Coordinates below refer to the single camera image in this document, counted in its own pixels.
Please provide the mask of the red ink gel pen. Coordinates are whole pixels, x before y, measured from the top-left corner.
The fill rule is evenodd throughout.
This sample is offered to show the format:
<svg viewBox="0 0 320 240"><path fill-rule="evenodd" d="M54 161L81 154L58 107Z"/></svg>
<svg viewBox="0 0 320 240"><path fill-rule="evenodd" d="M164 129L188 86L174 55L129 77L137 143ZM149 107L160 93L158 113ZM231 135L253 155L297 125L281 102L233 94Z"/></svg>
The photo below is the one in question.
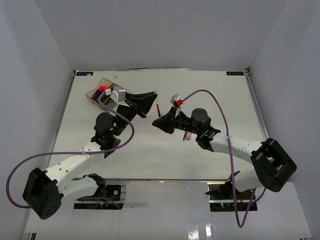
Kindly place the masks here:
<svg viewBox="0 0 320 240"><path fill-rule="evenodd" d="M156 103L156 110L157 110L158 118L161 119L162 114L161 114L161 110L160 110L160 106L159 106L158 102Z"/></svg>

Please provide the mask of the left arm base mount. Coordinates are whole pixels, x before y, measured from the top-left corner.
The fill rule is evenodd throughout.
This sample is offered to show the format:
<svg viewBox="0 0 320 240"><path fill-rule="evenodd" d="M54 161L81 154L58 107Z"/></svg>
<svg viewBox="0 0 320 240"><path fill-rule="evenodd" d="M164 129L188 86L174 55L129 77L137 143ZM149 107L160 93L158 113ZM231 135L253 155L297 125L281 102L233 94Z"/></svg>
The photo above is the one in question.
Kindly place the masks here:
<svg viewBox="0 0 320 240"><path fill-rule="evenodd" d="M80 198L74 203L75 210L121 210L124 200L121 197L121 185L98 187L91 196Z"/></svg>

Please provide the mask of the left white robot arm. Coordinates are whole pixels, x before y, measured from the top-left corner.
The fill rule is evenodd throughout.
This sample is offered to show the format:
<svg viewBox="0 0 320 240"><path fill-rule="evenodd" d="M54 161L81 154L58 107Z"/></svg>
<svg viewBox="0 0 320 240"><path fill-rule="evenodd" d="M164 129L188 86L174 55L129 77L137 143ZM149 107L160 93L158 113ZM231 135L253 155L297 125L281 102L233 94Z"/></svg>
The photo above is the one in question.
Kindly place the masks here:
<svg viewBox="0 0 320 240"><path fill-rule="evenodd" d="M81 198L99 200L105 196L106 182L96 173L80 183L74 178L127 145L119 136L126 127L133 126L136 116L146 118L157 96L151 91L116 97L114 92L102 91L96 100L105 111L96 117L89 142L79 151L67 152L68 158L61 162L44 170L35 168L28 176L22 198L40 219L53 216L63 202Z"/></svg>

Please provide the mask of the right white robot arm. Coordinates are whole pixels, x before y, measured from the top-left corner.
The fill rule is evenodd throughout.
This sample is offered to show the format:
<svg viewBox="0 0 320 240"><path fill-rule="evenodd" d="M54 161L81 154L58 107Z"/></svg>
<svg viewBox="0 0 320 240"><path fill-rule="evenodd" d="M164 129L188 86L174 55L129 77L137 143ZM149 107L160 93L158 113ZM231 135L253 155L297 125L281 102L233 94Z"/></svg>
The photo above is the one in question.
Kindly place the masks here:
<svg viewBox="0 0 320 240"><path fill-rule="evenodd" d="M167 134L173 134L175 130L190 132L196 135L195 141L202 149L228 154L250 163L252 169L237 171L227 181L225 192L233 200L250 189L266 188L277 193L297 171L297 165L278 141L273 138L250 141L228 137L211 126L211 118L203 108L194 109L188 117L172 107L162 118L154 120L152 125Z"/></svg>

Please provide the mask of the pink cap highlighter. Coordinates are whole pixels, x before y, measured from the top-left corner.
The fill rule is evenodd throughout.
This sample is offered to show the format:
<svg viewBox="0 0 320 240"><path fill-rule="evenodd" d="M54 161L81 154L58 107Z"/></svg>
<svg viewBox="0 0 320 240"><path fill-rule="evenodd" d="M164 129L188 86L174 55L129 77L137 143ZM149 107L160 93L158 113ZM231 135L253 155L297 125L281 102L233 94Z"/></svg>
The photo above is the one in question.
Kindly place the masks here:
<svg viewBox="0 0 320 240"><path fill-rule="evenodd" d="M105 87L102 85L98 88L99 91L103 91L105 89Z"/></svg>

